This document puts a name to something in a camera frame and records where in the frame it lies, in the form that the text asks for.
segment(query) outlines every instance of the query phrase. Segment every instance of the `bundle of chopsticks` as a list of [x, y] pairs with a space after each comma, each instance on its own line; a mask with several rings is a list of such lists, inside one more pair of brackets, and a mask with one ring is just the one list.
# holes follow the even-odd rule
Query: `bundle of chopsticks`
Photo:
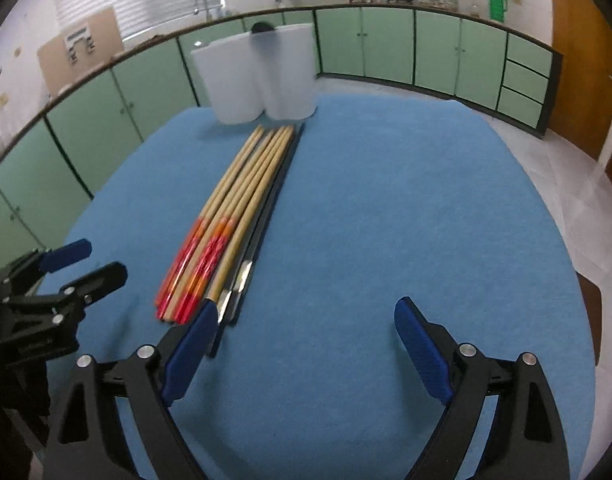
[[265, 229], [257, 224], [274, 205], [276, 188], [281, 186], [278, 175], [285, 176], [296, 148], [298, 139], [294, 137], [298, 136], [292, 125], [268, 132], [257, 126], [244, 143], [203, 206], [161, 284], [155, 297], [158, 319], [186, 323], [201, 300], [209, 298], [217, 303], [221, 322], [235, 282], [249, 273], [250, 262], [243, 256], [249, 249], [247, 244], [251, 240], [259, 242], [259, 231]]

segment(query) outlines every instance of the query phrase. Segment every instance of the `orange door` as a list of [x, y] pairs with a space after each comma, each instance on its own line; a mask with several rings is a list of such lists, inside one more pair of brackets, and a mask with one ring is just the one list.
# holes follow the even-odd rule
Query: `orange door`
[[553, 0], [553, 13], [564, 62], [548, 126], [597, 160], [612, 121], [612, 30], [592, 0]]

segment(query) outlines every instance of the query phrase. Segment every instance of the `green thermos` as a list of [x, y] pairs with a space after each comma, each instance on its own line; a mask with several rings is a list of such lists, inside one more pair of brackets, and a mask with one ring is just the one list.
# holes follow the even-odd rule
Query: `green thermos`
[[508, 10], [508, 0], [490, 0], [490, 19], [503, 23], [503, 15]]

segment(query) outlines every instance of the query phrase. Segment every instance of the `white tiled floor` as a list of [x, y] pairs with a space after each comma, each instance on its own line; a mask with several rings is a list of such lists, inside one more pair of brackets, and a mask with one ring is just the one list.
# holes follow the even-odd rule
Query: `white tiled floor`
[[[435, 99], [377, 84], [320, 78], [328, 93], [368, 93]], [[588, 155], [556, 133], [544, 140], [478, 113], [499, 134], [544, 200], [566, 242], [574, 268], [601, 290], [602, 335], [595, 368], [596, 399], [584, 478], [612, 441], [612, 184]]]

